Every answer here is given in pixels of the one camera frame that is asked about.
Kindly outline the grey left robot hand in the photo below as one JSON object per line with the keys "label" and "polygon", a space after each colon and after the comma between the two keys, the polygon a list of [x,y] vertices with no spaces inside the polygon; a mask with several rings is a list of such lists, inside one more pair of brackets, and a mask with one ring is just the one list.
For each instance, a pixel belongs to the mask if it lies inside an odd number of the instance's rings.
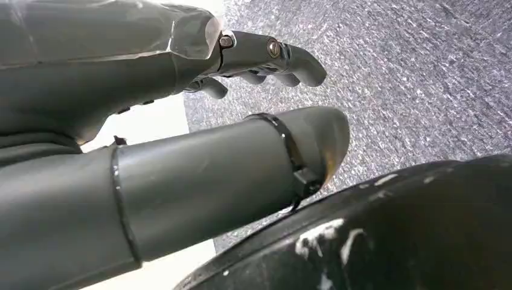
{"label": "grey left robot hand", "polygon": [[170,1],[1,2],[1,288],[80,289],[284,208],[338,170],[328,106],[83,152],[109,117],[219,78],[317,87],[309,51]]}

